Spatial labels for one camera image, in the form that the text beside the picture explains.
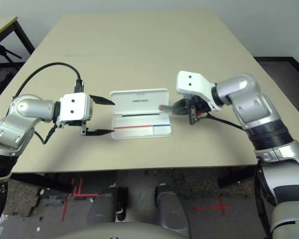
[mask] case lid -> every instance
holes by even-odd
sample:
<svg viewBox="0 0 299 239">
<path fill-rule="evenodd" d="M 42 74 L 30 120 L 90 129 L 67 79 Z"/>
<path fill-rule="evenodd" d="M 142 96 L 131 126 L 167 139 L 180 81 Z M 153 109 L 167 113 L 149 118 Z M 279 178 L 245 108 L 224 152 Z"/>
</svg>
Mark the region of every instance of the case lid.
<svg viewBox="0 0 299 239">
<path fill-rule="evenodd" d="M 131 91 L 113 91 L 111 101 L 115 103 L 116 115 L 137 115 L 158 113 L 159 105 L 168 105 L 168 89 L 148 89 Z"/>
</svg>

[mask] beige table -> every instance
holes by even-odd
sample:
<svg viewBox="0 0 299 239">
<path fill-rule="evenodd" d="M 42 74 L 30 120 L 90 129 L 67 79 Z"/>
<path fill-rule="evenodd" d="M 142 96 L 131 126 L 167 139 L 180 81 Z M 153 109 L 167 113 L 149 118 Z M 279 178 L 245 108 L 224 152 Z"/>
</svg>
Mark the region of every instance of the beige table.
<svg viewBox="0 0 299 239">
<path fill-rule="evenodd" d="M 36 68 L 55 61 L 76 67 L 85 92 L 108 97 L 111 91 L 167 88 L 170 103 L 180 70 L 220 82 L 240 72 L 256 77 L 294 138 L 299 113 L 245 47 L 210 11 L 135 12 L 65 15 L 46 36 L 0 96 L 0 117 L 12 95 Z M 59 100 L 73 92 L 75 74 L 51 67 L 35 76 L 23 94 Z M 238 123 L 231 107 L 215 116 Z M 90 129 L 111 128 L 110 106 L 94 105 Z M 64 172 L 110 169 L 205 167 L 255 164 L 246 134 L 228 125 L 171 116 L 172 135 L 115 141 L 110 135 L 80 136 L 78 127 L 57 129 L 47 145 L 34 136 L 14 172 Z M 40 123 L 46 135 L 52 124 Z"/>
<path fill-rule="evenodd" d="M 17 19 L 18 18 L 16 16 L 0 17 L 0 42 L 14 31 L 28 52 L 32 54 L 34 47 L 24 33 Z"/>
</svg>

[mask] open case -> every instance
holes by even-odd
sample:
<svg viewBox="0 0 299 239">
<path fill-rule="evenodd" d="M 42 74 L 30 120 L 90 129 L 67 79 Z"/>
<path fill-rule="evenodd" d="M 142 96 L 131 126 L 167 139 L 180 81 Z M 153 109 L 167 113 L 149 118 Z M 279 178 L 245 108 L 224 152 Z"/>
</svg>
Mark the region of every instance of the open case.
<svg viewBox="0 0 299 239">
<path fill-rule="evenodd" d="M 113 139 L 152 138 L 171 135 L 168 114 L 159 105 L 168 105 L 168 89 L 113 91 Z"/>
</svg>

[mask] black cable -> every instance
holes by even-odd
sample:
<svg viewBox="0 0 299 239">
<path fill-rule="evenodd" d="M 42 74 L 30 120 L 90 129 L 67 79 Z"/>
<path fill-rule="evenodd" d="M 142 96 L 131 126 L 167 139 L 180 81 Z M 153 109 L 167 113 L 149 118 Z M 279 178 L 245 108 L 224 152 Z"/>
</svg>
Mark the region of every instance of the black cable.
<svg viewBox="0 0 299 239">
<path fill-rule="evenodd" d="M 51 138 L 51 136 L 53 135 L 53 133 L 55 132 L 55 129 L 57 128 L 57 125 L 55 124 L 49 131 L 48 135 L 46 136 L 45 140 L 43 140 L 42 136 L 37 132 L 35 131 L 34 134 L 36 136 L 38 136 L 38 138 L 40 139 L 40 141 L 42 142 L 42 144 L 46 144 L 49 139 Z"/>
<path fill-rule="evenodd" d="M 35 76 L 37 73 L 39 73 L 40 71 L 42 71 L 42 70 L 45 69 L 45 68 L 48 68 L 48 67 L 50 67 L 50 66 L 56 66 L 56 65 L 66 66 L 66 67 L 72 69 L 72 70 L 76 73 L 76 75 L 77 75 L 77 77 L 78 77 L 77 80 L 81 80 L 80 73 L 79 73 L 79 72 L 77 71 L 77 69 L 75 69 L 73 66 L 71 66 L 71 65 L 69 65 L 69 64 L 66 64 L 66 63 L 63 63 L 63 62 L 52 62 L 52 63 L 46 64 L 46 65 L 44 65 L 44 66 L 41 66 L 40 68 L 36 69 L 31 75 L 29 75 L 29 76 L 25 79 L 25 81 L 22 83 L 22 85 L 20 86 L 20 88 L 19 88 L 18 91 L 16 92 L 15 96 L 13 97 L 13 99 L 16 98 L 16 97 L 18 97 L 18 96 L 20 95 L 20 93 L 21 93 L 21 91 L 23 90 L 23 88 L 25 87 L 25 85 L 32 79 L 33 76 Z M 43 144 L 46 144 L 46 143 L 49 141 L 49 139 L 51 138 L 51 136 L 53 135 L 53 133 L 55 132 L 55 129 L 56 129 L 56 128 L 57 128 L 57 126 L 54 125 L 54 126 L 50 129 L 50 131 L 49 131 L 48 135 L 46 136 L 46 139 L 45 139 L 45 140 L 43 140 L 42 136 L 41 136 L 38 132 L 35 131 L 34 134 L 35 134 L 36 136 L 38 136 L 38 138 L 40 139 L 40 141 L 41 141 Z"/>
<path fill-rule="evenodd" d="M 238 128 L 240 130 L 243 130 L 243 128 L 240 126 L 240 125 L 237 125 L 237 124 L 234 124 L 230 121 L 227 121 L 227 120 L 224 120 L 224 119 L 220 119 L 220 118 L 217 118 L 215 116 L 212 116 L 209 112 L 207 112 L 207 115 L 204 116 L 204 117 L 200 117 L 198 118 L 198 120 L 202 120 L 202 119 L 212 119 L 212 120 L 216 120 L 216 121 L 219 121 L 219 122 L 222 122 L 222 123 L 225 123 L 225 124 L 228 124 L 230 126 L 233 126 L 235 128 Z"/>
<path fill-rule="evenodd" d="M 28 78 L 25 79 L 25 81 L 23 82 L 23 84 L 20 86 L 20 88 L 16 92 L 14 98 L 18 97 L 20 95 L 20 93 L 23 90 L 24 86 L 29 82 L 29 80 L 31 80 L 31 78 L 33 76 L 35 76 L 37 73 L 39 73 L 40 71 L 42 71 L 43 69 L 45 69 L 47 67 L 56 66 L 56 65 L 61 65 L 61 66 L 69 67 L 70 69 L 72 69 L 76 73 L 76 75 L 78 77 L 78 80 L 81 79 L 80 73 L 73 66 L 71 66 L 69 64 L 66 64 L 66 63 L 63 63 L 63 62 L 52 62 L 52 63 L 46 64 L 44 66 L 41 66 L 40 68 L 36 69 L 31 75 L 29 75 Z"/>
</svg>

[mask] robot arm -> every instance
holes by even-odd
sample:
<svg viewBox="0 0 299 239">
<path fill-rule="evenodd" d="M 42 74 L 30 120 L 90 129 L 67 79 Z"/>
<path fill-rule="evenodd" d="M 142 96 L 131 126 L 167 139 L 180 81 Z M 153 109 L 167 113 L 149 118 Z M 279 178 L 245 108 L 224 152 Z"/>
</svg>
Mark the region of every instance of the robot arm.
<svg viewBox="0 0 299 239">
<path fill-rule="evenodd" d="M 288 212 L 289 207 L 299 203 L 299 143 L 291 137 L 253 76 L 239 74 L 212 84 L 200 74 L 181 71 L 177 76 L 177 91 L 184 94 L 191 124 L 198 121 L 198 112 L 220 111 L 223 105 L 232 105 L 242 129 L 255 147 L 255 155 L 261 165 L 257 176 L 264 197 L 272 205 L 279 205 L 276 212 Z M 297 231 L 299 214 L 296 218 L 295 214 L 274 213 L 280 216 L 273 217 L 270 232 L 275 236 L 274 231 L 279 231 L 279 235 L 284 229 Z"/>
<path fill-rule="evenodd" d="M 56 128 L 63 128 L 65 125 L 80 126 L 81 135 L 103 135 L 113 131 L 88 131 L 86 121 L 92 117 L 93 102 L 103 105 L 114 103 L 83 93 L 82 81 L 79 82 L 82 87 L 78 89 L 77 85 L 76 93 L 64 95 L 59 102 L 45 101 L 34 95 L 19 96 L 11 102 L 8 114 L 0 121 L 0 215 L 6 202 L 7 181 L 11 170 L 33 137 L 34 128 L 39 122 L 55 123 L 47 139 L 41 139 L 44 144 Z"/>
</svg>

